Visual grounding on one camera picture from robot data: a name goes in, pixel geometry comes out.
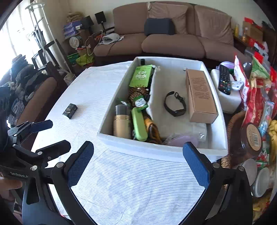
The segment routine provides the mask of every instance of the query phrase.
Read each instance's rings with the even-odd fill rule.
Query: black bottle cap
[[[145,59],[142,58],[142,59],[140,60],[140,64],[141,64],[142,66],[144,66],[144,65],[145,65]]]
[[[129,107],[126,105],[117,105],[116,106],[116,115],[129,115],[130,114],[130,110]]]

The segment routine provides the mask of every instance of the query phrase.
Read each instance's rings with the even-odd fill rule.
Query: screw
[[[244,167],[242,167],[242,166],[239,166],[238,169],[239,169],[240,171],[244,171]]]
[[[36,165],[34,165],[34,166],[31,167],[31,170],[32,170],[32,171],[35,171],[36,169],[37,169],[37,166],[36,166]]]
[[[56,164],[56,167],[58,167],[58,168],[63,167],[63,162],[58,162],[58,163]]]
[[[217,169],[220,167],[220,165],[219,165],[217,162],[213,163],[212,166],[213,166],[214,168],[217,168]]]

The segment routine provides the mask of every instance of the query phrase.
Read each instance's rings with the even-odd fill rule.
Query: striped tablecloth
[[[67,88],[47,119],[53,127],[38,134],[32,151],[61,140],[71,143],[69,153],[50,161],[63,161],[86,141],[94,155],[74,194],[99,225],[178,224],[191,210],[204,188],[199,186],[187,163],[140,158],[107,148],[97,137],[105,111],[131,62],[90,67]],[[78,110],[69,120],[66,107]],[[57,207],[67,215],[53,185]]]

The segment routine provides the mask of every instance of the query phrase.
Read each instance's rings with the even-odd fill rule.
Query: black strap
[[[169,93],[166,95],[165,101],[166,101],[166,98],[167,98],[168,96],[172,95],[172,94],[174,94],[174,91],[171,91],[171,92],[169,92]],[[164,105],[165,109],[166,109],[172,116],[175,116],[175,117],[176,117],[176,116],[184,115],[185,112],[186,112],[186,103],[185,103],[185,99],[182,98],[182,97],[178,94],[178,92],[175,92],[174,96],[175,96],[175,98],[177,98],[177,99],[182,103],[182,105],[183,105],[184,108],[183,108],[183,109],[178,109],[178,110],[173,111],[173,110],[171,110],[171,109],[166,105],[166,103],[165,103],[165,101],[164,101],[163,105]]]

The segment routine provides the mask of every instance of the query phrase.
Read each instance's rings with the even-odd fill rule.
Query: speaker
[[[82,29],[88,29],[94,24],[90,16],[82,18],[81,23],[83,25]]]
[[[104,15],[104,12],[98,12],[95,14],[96,20],[98,24],[102,24],[104,22],[106,22],[106,17]]]

